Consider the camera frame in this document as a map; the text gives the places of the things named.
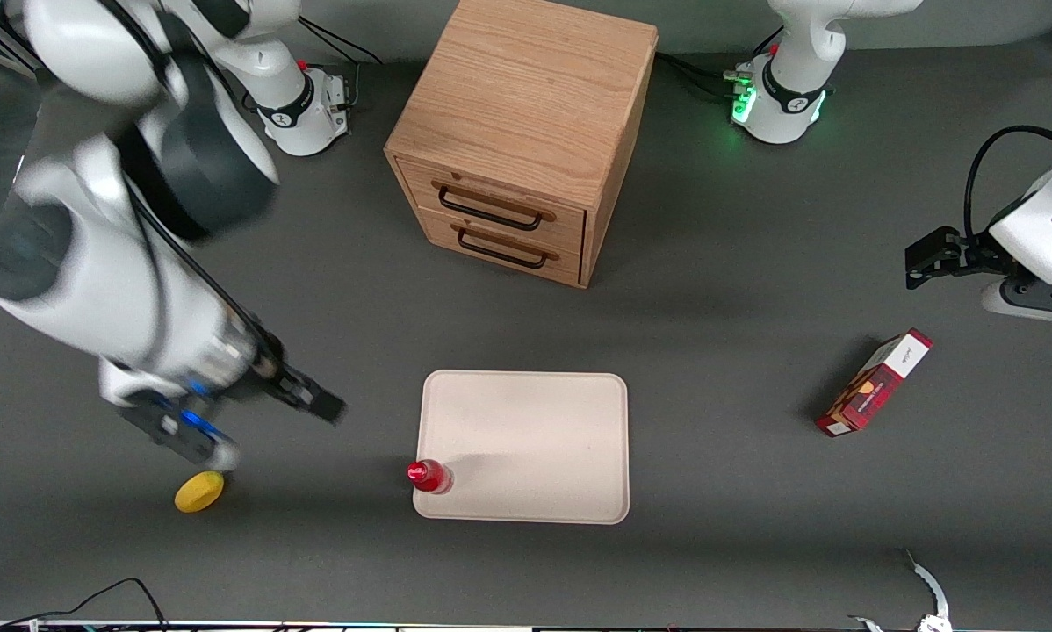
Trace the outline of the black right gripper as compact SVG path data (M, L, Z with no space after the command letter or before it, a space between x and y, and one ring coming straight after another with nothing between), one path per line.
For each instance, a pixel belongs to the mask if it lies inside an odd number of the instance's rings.
M284 343L257 321L232 320L227 327L227 355L234 367L234 381L227 385L229 399L274 396L296 409L308 409L313 417L329 424L341 423L345 401L319 391L312 379L294 367L284 367Z

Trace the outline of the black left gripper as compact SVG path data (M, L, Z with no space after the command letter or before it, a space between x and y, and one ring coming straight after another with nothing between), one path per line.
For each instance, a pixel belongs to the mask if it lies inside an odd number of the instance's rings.
M959 231L940 226L904 249L904 267L907 289L915 291L936 277L1012 276L1016 261L989 231L964 235L962 243Z

